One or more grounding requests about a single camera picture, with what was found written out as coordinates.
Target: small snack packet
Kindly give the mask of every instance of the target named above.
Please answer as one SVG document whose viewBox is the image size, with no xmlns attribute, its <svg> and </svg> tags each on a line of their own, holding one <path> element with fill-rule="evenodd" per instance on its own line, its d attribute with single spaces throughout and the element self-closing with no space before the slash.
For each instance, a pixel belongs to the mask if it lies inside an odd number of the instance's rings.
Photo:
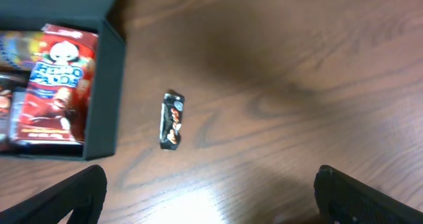
<svg viewBox="0 0 423 224">
<path fill-rule="evenodd" d="M 165 94 L 161 105 L 160 148 L 176 150 L 181 136 L 179 129 L 182 122 L 185 98 L 173 91 Z"/>
<path fill-rule="evenodd" d="M 9 151 L 7 143 L 11 107 L 16 86 L 25 86 L 26 79 L 19 75 L 0 73 L 0 151 Z"/>
</svg>

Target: black box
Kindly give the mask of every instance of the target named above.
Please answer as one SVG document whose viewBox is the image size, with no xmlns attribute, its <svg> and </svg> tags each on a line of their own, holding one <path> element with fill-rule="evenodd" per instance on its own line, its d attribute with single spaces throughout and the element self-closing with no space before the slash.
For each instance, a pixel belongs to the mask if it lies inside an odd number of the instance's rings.
<svg viewBox="0 0 423 224">
<path fill-rule="evenodd" d="M 15 154 L 66 160 L 107 157 L 116 150 L 126 45 L 107 21 L 115 0 L 0 0 L 0 30 L 40 30 L 46 23 L 99 35 L 85 145 L 71 155 Z"/>
</svg>

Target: colorful packaging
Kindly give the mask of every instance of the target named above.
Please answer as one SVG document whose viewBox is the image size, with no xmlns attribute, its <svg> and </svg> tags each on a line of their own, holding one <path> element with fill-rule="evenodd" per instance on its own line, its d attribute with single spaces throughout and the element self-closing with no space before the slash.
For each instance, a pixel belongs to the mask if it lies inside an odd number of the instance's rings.
<svg viewBox="0 0 423 224">
<path fill-rule="evenodd" d="M 26 79 L 19 75 L 0 73 L 0 151 L 11 150 L 7 132 L 11 115 L 12 96 L 16 86 L 25 86 Z"/>
<path fill-rule="evenodd" d="M 12 142 L 81 144 L 97 35 L 50 24 L 43 31 Z"/>
<path fill-rule="evenodd" d="M 0 32 L 0 67 L 30 71 L 40 60 L 43 32 Z"/>
</svg>

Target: chocolate wrapper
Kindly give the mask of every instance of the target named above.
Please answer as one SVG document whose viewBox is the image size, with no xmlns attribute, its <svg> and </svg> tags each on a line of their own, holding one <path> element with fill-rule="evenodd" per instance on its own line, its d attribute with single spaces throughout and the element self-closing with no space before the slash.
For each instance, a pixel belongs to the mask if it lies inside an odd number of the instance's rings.
<svg viewBox="0 0 423 224">
<path fill-rule="evenodd" d="M 25 86 L 26 79 L 18 75 L 0 73 L 0 151 L 12 147 L 7 144 L 7 133 L 11 115 L 13 91 L 16 86 Z"/>
<path fill-rule="evenodd" d="M 185 98 L 177 93 L 166 93 L 161 105 L 160 148 L 176 150 L 180 143 Z"/>
<path fill-rule="evenodd" d="M 0 32 L 0 67 L 31 71 L 40 59 L 42 32 Z"/>
</svg>

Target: candy bar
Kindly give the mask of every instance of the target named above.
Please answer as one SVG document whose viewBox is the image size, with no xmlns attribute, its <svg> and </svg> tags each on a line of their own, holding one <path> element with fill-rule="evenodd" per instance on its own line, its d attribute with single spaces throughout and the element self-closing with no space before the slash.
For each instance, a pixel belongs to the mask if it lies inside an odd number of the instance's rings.
<svg viewBox="0 0 423 224">
<path fill-rule="evenodd" d="M 178 148 L 184 102 L 185 98 L 173 91 L 165 94 L 161 105 L 160 147 L 162 149 L 176 150 Z"/>
</svg>

